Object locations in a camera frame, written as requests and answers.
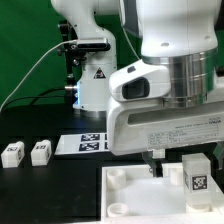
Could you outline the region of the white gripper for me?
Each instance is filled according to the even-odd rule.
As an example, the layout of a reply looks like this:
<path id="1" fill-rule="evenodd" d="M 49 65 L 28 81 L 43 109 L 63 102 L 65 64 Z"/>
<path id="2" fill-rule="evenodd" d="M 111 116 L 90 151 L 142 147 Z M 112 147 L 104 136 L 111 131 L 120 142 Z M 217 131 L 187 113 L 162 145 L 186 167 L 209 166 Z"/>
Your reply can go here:
<path id="1" fill-rule="evenodd" d="M 224 77 L 208 60 L 139 60 L 109 81 L 108 148 L 115 155 L 142 153 L 154 177 L 162 177 L 154 150 L 218 142 L 224 159 Z"/>

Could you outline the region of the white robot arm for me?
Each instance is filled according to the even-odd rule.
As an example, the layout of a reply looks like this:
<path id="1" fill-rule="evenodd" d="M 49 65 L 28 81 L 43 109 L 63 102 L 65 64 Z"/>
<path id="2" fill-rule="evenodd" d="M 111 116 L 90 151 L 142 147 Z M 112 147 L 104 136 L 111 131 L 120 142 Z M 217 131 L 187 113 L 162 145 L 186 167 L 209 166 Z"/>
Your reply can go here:
<path id="1" fill-rule="evenodd" d="M 224 140 L 224 77 L 216 72 L 222 0 L 51 0 L 77 35 L 77 109 L 107 115 L 108 148 L 141 153 L 154 175 L 161 149 Z M 115 38 L 95 14 L 118 13 L 141 38 L 140 60 L 116 67 Z"/>

